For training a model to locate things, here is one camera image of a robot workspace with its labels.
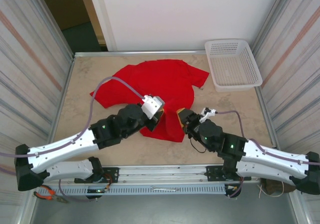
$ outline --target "cable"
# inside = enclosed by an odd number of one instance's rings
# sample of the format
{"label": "cable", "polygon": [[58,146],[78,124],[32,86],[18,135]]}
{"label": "cable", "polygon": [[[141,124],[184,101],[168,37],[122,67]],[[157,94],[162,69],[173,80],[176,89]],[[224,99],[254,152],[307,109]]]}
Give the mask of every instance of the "cable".
{"label": "cable", "polygon": [[226,111],[226,112],[215,112],[216,114],[227,114],[227,113],[236,113],[236,115],[238,116],[239,119],[239,124],[240,124],[240,129],[241,129],[241,134],[242,137],[245,137],[245,133],[244,133],[244,128],[242,126],[242,121],[241,121],[241,117],[238,111],[236,110],[230,110],[230,111]]}
{"label": "cable", "polygon": [[279,195],[276,195],[276,196],[271,196],[271,195],[265,193],[264,190],[262,190],[262,184],[260,186],[259,185],[257,185],[257,186],[258,186],[258,188],[260,188],[259,199],[260,199],[261,192],[263,192],[264,194],[266,194],[267,196],[272,197],[272,198],[278,198],[285,192],[285,185],[283,182],[282,182],[282,193]]}
{"label": "cable", "polygon": [[109,178],[109,183],[108,183],[108,185],[105,187],[105,190],[109,190],[109,188],[110,188],[110,185],[112,184],[112,176],[109,174],[109,173],[105,173],[104,174],[104,177],[105,177],[105,179],[106,180],[108,180],[108,178]]}
{"label": "cable", "polygon": [[16,175],[15,172],[9,171],[9,170],[1,167],[1,166],[0,166],[0,171],[3,172],[3,173],[6,173],[6,174],[12,175],[12,176],[15,176],[15,175]]}
{"label": "cable", "polygon": [[63,191],[62,191],[62,188],[61,188],[61,179],[59,180],[59,191],[61,192],[62,196],[64,196],[66,199],[68,199],[69,201],[75,201],[77,203],[89,203],[89,202],[92,202],[94,201],[94,199],[78,199],[78,198],[74,198],[74,197],[70,197],[70,196],[67,196]]}
{"label": "cable", "polygon": [[28,158],[28,157],[35,157],[37,155],[41,155],[41,154],[46,154],[46,153],[51,153],[51,152],[54,152],[54,151],[57,151],[57,150],[60,150],[62,148],[65,148],[67,147],[68,145],[74,143],[76,140],[78,140],[84,133],[85,131],[88,129],[89,125],[90,125],[90,121],[91,121],[91,118],[92,118],[92,112],[93,112],[93,101],[95,100],[95,97],[96,97],[96,93],[98,91],[98,89],[101,87],[101,85],[103,85],[106,81],[110,80],[110,79],[114,79],[122,84],[124,84],[128,89],[130,89],[133,93],[135,93],[140,99],[144,99],[144,97],[139,94],[134,88],[132,88],[129,84],[127,84],[126,82],[124,82],[122,79],[118,78],[118,77],[107,77],[107,78],[104,78],[98,85],[97,87],[95,88],[94,90],[94,94],[92,95],[92,98],[91,98],[91,101],[90,101],[90,111],[89,111],[89,117],[88,117],[88,120],[84,126],[84,128],[82,129],[82,131],[74,138],[72,139],[72,141],[69,141],[65,144],[63,144],[62,146],[60,147],[57,147],[57,148],[52,148],[50,150],[46,150],[46,151],[43,151],[43,152],[38,152],[38,154],[22,154],[22,155],[17,155],[17,154],[9,154],[9,153],[2,153],[0,152],[0,156],[3,156],[3,157],[10,157],[10,158]]}
{"label": "cable", "polygon": [[192,146],[194,149],[196,149],[196,151],[197,151],[198,153],[205,153],[206,150],[207,150],[207,149],[205,149],[203,152],[200,152],[200,151],[192,144],[191,139],[190,139],[190,143],[191,143],[191,146]]}
{"label": "cable", "polygon": [[232,198],[235,194],[237,194],[241,190],[241,188],[244,184],[244,181],[245,181],[245,179],[242,178],[240,181],[240,186],[237,188],[237,190],[234,193],[232,193],[231,195],[228,195],[228,198]]}
{"label": "cable", "polygon": [[262,151],[264,154],[267,154],[267,155],[272,156],[274,158],[279,158],[279,159],[282,159],[282,160],[285,160],[285,161],[290,161],[290,162],[294,162],[294,163],[298,163],[298,164],[308,164],[308,165],[320,166],[320,163],[306,162],[306,161],[302,161],[302,160],[295,160],[295,159],[285,158],[285,157],[279,156],[277,154],[270,153],[267,150],[263,149],[262,146],[255,139],[251,138],[250,140],[253,141],[253,143],[256,145],[257,148],[260,149],[260,151]]}

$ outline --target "metal bracket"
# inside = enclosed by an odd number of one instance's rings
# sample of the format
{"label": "metal bracket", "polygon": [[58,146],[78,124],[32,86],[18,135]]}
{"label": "metal bracket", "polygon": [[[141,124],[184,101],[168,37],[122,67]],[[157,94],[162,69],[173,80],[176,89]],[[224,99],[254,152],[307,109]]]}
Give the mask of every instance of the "metal bracket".
{"label": "metal bracket", "polygon": [[[238,181],[239,176],[237,174],[234,174],[231,176],[231,178],[226,178],[224,173],[222,172],[222,166],[216,165],[216,166],[207,166],[205,172],[205,176],[208,179],[208,182],[221,182],[221,181]],[[251,177],[245,177],[245,181],[250,181]]]}
{"label": "metal bracket", "polygon": [[[118,178],[119,178],[119,168],[115,168],[115,167],[105,167],[102,168],[103,172],[106,174],[109,174],[112,177],[112,183],[117,183],[118,182]],[[92,183],[90,180],[83,180],[80,178],[75,178],[74,179],[74,183]],[[102,177],[102,179],[99,181],[99,183],[109,183],[109,181],[105,178]]]}

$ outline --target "table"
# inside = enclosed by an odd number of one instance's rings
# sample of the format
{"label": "table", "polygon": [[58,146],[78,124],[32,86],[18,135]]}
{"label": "table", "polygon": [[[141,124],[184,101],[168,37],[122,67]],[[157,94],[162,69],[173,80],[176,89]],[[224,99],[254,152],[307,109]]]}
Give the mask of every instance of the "table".
{"label": "table", "polygon": [[[66,138],[79,132],[85,125],[92,92],[105,77],[112,76],[128,64],[139,64],[146,60],[180,59],[207,72],[210,72],[206,55],[146,55],[146,56],[86,56],[77,57],[67,88],[61,116],[57,125],[55,140]],[[254,138],[264,146],[271,147],[271,141],[265,125],[255,89],[244,92],[215,91],[211,76],[204,86],[194,89],[194,112],[201,112],[204,107],[217,111],[237,110],[242,118],[244,134]],[[93,104],[91,123],[116,114],[125,105],[116,105],[104,109],[98,102]],[[224,114],[211,117],[224,132],[241,136],[236,114]],[[204,147],[193,142],[201,151]],[[120,144],[104,148],[98,152],[86,153],[72,160],[82,160],[90,156],[98,157],[102,165],[178,165],[223,163],[216,153],[198,153],[190,145],[187,137],[182,143],[147,138],[136,133]]]}

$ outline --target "doorway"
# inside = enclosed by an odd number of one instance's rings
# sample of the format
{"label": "doorway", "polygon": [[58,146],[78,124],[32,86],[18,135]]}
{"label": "doorway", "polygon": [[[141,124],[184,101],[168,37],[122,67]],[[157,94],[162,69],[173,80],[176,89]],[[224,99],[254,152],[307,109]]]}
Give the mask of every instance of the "doorway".
{"label": "doorway", "polygon": [[108,50],[92,0],[44,1],[73,53]]}

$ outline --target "laundry basket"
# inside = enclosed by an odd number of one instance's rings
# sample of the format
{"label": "laundry basket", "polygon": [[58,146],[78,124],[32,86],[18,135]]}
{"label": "laundry basket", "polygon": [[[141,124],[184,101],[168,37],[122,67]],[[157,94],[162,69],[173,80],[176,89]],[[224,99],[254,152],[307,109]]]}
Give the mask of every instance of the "laundry basket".
{"label": "laundry basket", "polygon": [[217,92],[245,91],[262,84],[258,66],[246,41],[220,39],[206,42],[205,47]]}

